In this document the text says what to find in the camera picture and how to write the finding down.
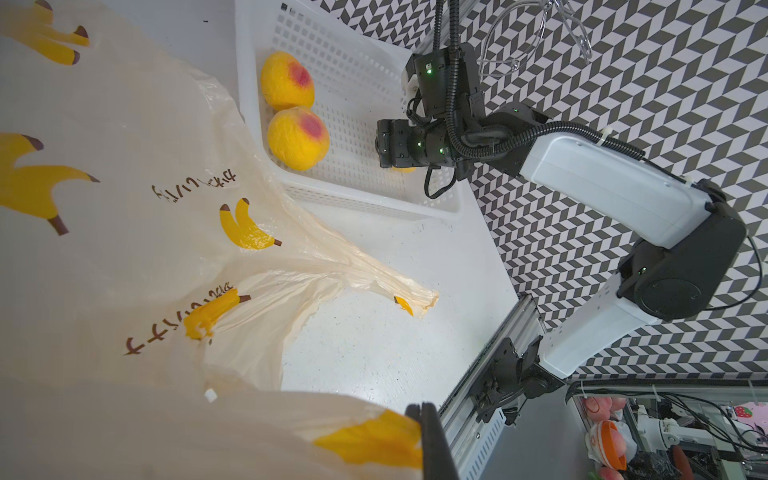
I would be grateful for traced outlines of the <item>clutter shelf outside cell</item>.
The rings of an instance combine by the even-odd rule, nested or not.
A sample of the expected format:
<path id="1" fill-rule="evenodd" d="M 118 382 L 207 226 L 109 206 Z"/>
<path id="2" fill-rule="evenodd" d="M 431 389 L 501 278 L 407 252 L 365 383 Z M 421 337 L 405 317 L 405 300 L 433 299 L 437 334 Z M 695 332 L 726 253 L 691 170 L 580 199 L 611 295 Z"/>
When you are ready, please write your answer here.
<path id="1" fill-rule="evenodd" d="M 579 382 L 591 479 L 764 479 L 764 380 Z"/>

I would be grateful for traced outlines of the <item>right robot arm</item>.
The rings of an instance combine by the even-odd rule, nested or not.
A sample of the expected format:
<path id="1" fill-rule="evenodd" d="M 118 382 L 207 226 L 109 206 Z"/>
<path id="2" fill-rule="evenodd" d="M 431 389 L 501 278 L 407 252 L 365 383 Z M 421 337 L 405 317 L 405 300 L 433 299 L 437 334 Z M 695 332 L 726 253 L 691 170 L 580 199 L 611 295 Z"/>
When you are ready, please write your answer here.
<path id="1" fill-rule="evenodd" d="M 709 180 L 689 182 L 649 162 L 634 146 L 584 125 L 503 113 L 458 136 L 452 114 L 426 121 L 382 119 L 375 147 L 383 168 L 452 167 L 463 175 L 486 163 L 562 193 L 620 222 L 638 239 L 603 287 L 557 329 L 517 353 L 508 340 L 469 388 L 481 421 L 512 402 L 558 390 L 589 358 L 646 326 L 691 318 L 712 298 L 749 241 L 746 225 Z M 460 139 L 468 141 L 460 146 Z"/>

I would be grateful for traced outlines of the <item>white plastic basket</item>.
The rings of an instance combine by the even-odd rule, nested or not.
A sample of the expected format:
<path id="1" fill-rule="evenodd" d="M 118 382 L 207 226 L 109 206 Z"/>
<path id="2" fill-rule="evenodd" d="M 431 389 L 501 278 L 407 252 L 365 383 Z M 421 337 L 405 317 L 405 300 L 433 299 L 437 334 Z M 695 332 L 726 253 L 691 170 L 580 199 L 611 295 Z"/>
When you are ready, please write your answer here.
<path id="1" fill-rule="evenodd" d="M 459 213 L 461 200 L 453 191 L 436 200 L 426 197 L 424 171 L 379 165 L 378 120 L 405 116 L 401 75 L 407 49 L 359 34 L 310 1 L 238 1 L 235 36 L 239 109 L 264 153 L 270 151 L 267 126 L 275 114 L 260 88 L 266 59 L 287 52 L 314 80 L 313 111 L 328 129 L 330 149 L 305 172 L 273 162 L 290 197 L 402 219 L 449 219 Z"/>

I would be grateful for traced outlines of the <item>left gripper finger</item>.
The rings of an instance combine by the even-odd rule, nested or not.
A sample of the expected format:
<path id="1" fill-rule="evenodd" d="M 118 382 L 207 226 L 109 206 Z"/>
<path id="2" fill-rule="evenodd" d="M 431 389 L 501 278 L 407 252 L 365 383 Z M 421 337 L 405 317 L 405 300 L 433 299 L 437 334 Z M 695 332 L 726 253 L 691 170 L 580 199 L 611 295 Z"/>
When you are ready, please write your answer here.
<path id="1" fill-rule="evenodd" d="M 421 428 L 423 478 L 459 480 L 436 406 L 432 403 L 410 404 L 405 415 L 416 421 Z"/>

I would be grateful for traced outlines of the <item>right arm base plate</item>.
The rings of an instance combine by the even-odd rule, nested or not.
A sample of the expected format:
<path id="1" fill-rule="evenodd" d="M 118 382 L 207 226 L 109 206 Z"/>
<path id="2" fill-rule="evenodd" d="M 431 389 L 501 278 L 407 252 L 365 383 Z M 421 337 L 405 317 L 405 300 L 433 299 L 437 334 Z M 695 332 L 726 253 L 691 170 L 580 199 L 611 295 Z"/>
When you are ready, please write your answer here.
<path id="1" fill-rule="evenodd" d="M 514 425 L 529 399 L 552 393 L 565 381 L 539 365 L 539 346 L 543 337 L 536 337 L 519 354 L 509 338 L 502 340 L 488 365 L 470 387 L 477 421 L 489 423 L 501 410 L 506 426 Z"/>

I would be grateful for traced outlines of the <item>aluminium mounting rail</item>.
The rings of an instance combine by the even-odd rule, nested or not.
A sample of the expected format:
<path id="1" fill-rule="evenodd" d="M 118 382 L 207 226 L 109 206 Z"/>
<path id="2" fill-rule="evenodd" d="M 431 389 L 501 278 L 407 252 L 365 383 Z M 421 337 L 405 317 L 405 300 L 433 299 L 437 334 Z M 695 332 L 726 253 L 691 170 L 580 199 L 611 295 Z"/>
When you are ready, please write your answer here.
<path id="1" fill-rule="evenodd" d="M 511 394 L 516 367 L 543 330 L 532 295 L 520 297 L 457 386 L 439 415 L 460 479 L 478 479 L 506 426 L 505 409 L 522 401 Z"/>

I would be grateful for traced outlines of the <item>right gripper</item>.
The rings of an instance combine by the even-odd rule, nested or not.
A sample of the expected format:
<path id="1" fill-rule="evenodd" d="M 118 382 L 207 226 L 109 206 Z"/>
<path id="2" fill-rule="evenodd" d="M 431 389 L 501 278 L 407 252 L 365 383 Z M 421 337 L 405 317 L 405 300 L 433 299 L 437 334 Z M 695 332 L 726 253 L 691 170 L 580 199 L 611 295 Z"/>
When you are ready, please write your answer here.
<path id="1" fill-rule="evenodd" d="M 443 120 L 427 125 L 411 125 L 406 119 L 379 120 L 375 148 L 382 168 L 454 167 L 462 160 Z"/>

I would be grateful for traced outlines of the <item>banana print plastic bag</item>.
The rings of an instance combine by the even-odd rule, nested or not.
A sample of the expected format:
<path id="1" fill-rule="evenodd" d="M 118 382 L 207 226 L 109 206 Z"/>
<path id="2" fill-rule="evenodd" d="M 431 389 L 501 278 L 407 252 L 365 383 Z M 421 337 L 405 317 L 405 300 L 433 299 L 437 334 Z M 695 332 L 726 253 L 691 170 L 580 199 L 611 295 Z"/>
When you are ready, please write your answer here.
<path id="1" fill-rule="evenodd" d="M 280 388 L 347 288 L 438 297 L 290 199 L 214 78 L 101 3 L 2 3 L 3 478 L 421 478 L 416 421 Z"/>

